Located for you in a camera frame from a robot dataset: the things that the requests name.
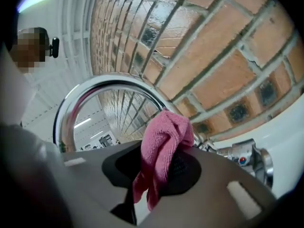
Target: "chrome faucet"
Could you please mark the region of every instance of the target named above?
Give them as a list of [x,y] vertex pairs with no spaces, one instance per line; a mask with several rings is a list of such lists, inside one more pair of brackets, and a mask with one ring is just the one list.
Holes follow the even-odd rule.
[[272,188],[274,167],[266,149],[257,149],[256,142],[248,139],[231,147],[216,149],[211,140],[206,140],[203,150],[221,155],[242,167],[269,188]]

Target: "white sticker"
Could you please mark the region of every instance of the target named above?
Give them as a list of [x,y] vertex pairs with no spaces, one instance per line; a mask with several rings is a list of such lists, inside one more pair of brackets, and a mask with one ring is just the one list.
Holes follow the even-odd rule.
[[79,165],[84,162],[86,162],[86,160],[84,158],[77,158],[77,159],[66,161],[65,166]]
[[252,219],[262,211],[261,207],[253,200],[250,194],[239,184],[238,181],[230,182],[227,189],[234,201],[237,203],[238,208],[247,219]]

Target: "tiled wall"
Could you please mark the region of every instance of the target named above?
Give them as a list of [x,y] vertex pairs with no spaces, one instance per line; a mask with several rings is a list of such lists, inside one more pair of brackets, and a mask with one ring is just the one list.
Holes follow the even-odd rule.
[[[270,121],[303,91],[303,43],[276,0],[96,0],[91,26],[95,75],[148,79],[214,140]],[[99,98],[122,142],[157,114],[132,92]]]

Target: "pink microfiber towel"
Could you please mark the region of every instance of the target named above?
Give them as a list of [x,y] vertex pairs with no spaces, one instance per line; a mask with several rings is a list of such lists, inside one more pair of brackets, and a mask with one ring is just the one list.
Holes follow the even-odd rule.
[[141,146],[141,171],[133,182],[134,203],[148,190],[151,211],[159,200],[159,189],[167,182],[169,166],[177,148],[194,143],[192,126],[187,117],[163,110],[149,123]]

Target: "gray surface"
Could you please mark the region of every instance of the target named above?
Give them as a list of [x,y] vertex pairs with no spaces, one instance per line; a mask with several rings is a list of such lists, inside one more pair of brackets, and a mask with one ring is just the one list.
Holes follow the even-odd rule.
[[[134,227],[109,212],[124,200],[127,190],[114,187],[103,175],[101,165],[107,156],[128,148],[135,142],[99,150],[66,153],[62,156],[54,144],[41,141],[18,126],[3,127],[0,137],[12,176],[41,201],[55,190],[54,187],[58,188],[74,227]],[[195,148],[187,152],[201,163],[202,174],[199,181],[182,195],[161,198],[139,227],[217,228],[243,225],[245,218],[226,188],[230,181],[241,182],[263,208],[275,201],[262,183],[235,163]],[[84,158],[86,163],[73,167],[64,165],[63,160],[79,157]],[[54,182],[45,183],[37,191],[36,186],[31,185],[31,178],[43,179],[49,173],[44,173],[43,170],[51,171]]]
[[201,166],[199,181],[184,194],[161,198],[140,227],[237,227],[245,222],[227,190],[230,181],[239,181],[262,207],[275,201],[270,190],[235,163],[213,153],[191,148]]

